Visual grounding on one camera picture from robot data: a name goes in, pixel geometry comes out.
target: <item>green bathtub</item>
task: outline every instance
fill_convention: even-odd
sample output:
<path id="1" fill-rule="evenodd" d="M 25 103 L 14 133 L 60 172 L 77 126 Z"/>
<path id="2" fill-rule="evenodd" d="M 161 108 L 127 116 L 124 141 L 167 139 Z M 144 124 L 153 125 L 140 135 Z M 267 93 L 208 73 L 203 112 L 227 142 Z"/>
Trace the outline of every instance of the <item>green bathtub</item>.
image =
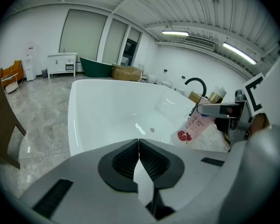
<path id="1" fill-rule="evenodd" d="M 88 77 L 109 77 L 113 69 L 112 65 L 95 62 L 82 57 L 80 57 L 80 62 Z"/>

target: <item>white wall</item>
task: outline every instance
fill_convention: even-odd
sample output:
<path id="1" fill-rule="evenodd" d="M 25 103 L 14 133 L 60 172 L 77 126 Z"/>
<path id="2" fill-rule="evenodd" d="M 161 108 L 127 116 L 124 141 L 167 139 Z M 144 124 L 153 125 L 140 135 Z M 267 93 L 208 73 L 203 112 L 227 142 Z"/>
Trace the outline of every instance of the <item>white wall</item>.
<path id="1" fill-rule="evenodd" d="M 172 87 L 182 88 L 186 91 L 187 96 L 191 91 L 202 94 L 203 88 L 198 81 L 192 81 L 188 85 L 184 84 L 187 79 L 198 77 L 206 84 L 207 96 L 215 86 L 224 87 L 227 94 L 223 102 L 234 102 L 235 90 L 242 88 L 242 84 L 247 81 L 245 77 L 224 64 L 189 51 L 160 46 L 149 52 L 148 56 L 153 58 L 146 64 L 147 71 L 157 76 L 158 82 L 165 79 L 171 80 Z"/>
<path id="2" fill-rule="evenodd" d="M 140 35 L 138 40 L 139 47 L 136 49 L 136 56 L 133 66 L 138 67 L 138 64 L 144 65 L 145 72 L 150 71 L 150 64 L 152 64 L 159 45 L 155 43 L 155 38 L 149 33 L 145 32 Z"/>
<path id="3" fill-rule="evenodd" d="M 17 13 L 0 24 L 0 68 L 8 68 L 14 64 L 14 60 L 22 60 L 26 56 L 27 47 L 33 44 L 36 74 L 40 75 L 47 68 L 47 55 L 59 52 L 63 25 L 69 9 L 105 16 L 110 14 L 99 8 L 70 4 L 35 7 Z M 141 46 L 147 48 L 149 33 L 121 16 L 114 15 L 114 19 L 145 33 L 148 39 L 144 39 Z M 139 54 L 138 58 L 142 60 L 143 55 Z"/>

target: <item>white bathtub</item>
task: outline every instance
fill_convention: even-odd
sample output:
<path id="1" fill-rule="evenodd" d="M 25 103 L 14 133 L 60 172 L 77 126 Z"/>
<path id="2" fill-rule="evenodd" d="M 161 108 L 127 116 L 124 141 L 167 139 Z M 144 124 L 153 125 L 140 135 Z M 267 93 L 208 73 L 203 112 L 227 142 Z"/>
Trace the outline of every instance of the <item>white bathtub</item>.
<path id="1" fill-rule="evenodd" d="M 75 81 L 68 111 L 70 154 L 135 138 L 172 144 L 170 135 L 186 121 L 193 107 L 191 100 L 163 85 L 96 79 Z M 227 151 L 220 132 L 213 126 L 191 145 Z"/>

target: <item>window blind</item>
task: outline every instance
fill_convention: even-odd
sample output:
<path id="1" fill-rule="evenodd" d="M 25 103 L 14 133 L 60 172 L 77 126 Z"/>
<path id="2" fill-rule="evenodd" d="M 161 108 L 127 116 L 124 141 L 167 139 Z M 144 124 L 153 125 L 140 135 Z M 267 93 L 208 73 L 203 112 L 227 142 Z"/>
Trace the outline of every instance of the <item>window blind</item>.
<path id="1" fill-rule="evenodd" d="M 103 63 L 117 63 L 126 27 L 126 24 L 113 19 L 105 44 Z"/>
<path id="2" fill-rule="evenodd" d="M 134 42 L 138 42 L 139 36 L 140 36 L 140 32 L 131 28 L 128 39 L 130 39 Z"/>
<path id="3" fill-rule="evenodd" d="M 99 14 L 70 10 L 59 52 L 77 52 L 78 61 L 80 57 L 95 61 L 105 21 L 106 17 Z"/>

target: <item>orange chair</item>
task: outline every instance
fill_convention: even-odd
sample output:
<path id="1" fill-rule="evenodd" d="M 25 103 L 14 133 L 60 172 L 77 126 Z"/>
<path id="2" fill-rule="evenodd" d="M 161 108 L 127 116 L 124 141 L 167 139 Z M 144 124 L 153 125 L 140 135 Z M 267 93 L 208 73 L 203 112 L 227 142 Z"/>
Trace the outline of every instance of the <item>orange chair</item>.
<path id="1" fill-rule="evenodd" d="M 21 60 L 19 61 L 14 61 L 14 64 L 12 66 L 10 66 L 9 68 L 7 69 L 0 69 L 0 78 L 5 78 L 5 77 L 8 77 L 8 76 L 12 76 L 14 74 L 16 74 L 16 77 L 17 77 L 17 80 L 21 80 L 24 78 L 24 70 L 23 70 L 23 67 L 21 67 Z M 10 83 L 14 82 L 12 80 L 5 80 L 2 82 L 2 85 L 3 87 L 9 85 Z"/>

